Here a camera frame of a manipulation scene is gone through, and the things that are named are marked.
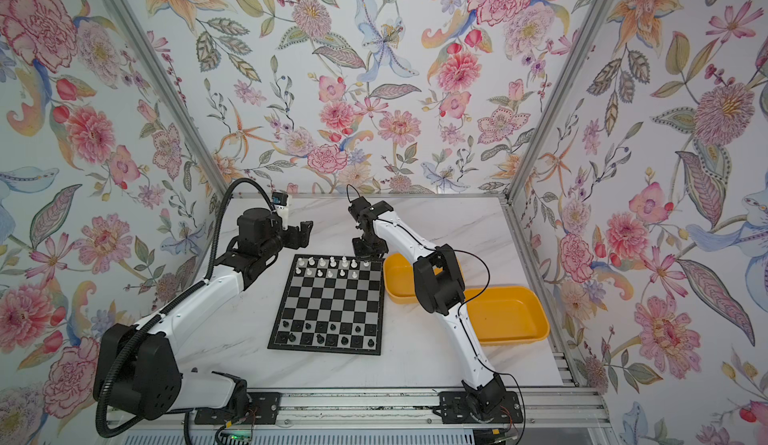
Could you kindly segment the yellow tray with white pieces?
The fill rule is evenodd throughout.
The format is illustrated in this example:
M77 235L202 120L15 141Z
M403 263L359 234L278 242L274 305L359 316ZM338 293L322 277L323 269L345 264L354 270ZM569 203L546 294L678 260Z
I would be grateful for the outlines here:
M402 254L389 255L383 263L383 278L389 298L396 304L416 304L414 262Z

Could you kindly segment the yellow tray with black pieces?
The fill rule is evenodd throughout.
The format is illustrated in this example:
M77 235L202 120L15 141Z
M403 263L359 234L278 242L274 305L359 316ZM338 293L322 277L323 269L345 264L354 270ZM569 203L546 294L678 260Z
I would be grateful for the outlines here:
M516 285L471 288L468 314L481 345L524 345L545 340L550 324L535 293Z

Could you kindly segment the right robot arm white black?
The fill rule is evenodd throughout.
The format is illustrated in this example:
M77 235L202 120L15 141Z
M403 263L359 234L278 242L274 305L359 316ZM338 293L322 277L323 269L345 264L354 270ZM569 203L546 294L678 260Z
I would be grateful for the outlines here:
M506 396L506 386L491 368L472 326L456 250L419 235L385 201L370 203L359 196L349 201L348 211L361 231L352 239L356 256L378 259L395 253L411 265L418 303L442 320L459 355L466 407L473 418L489 422Z

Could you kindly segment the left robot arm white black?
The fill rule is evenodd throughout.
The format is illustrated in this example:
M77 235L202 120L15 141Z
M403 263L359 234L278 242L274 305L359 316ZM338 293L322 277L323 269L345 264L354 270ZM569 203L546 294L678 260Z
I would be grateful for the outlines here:
M266 204L238 217L237 235L219 253L224 215L242 184L254 187ZM246 379L220 371L184 372L176 355L206 320L253 285L283 249L308 246L313 224L287 224L289 201L287 192L268 193L253 179L232 181L216 214L203 277L149 316L132 325L114 324L104 333L93 386L100 437L116 437L167 414L189 417L212 410L227 423L252 416Z

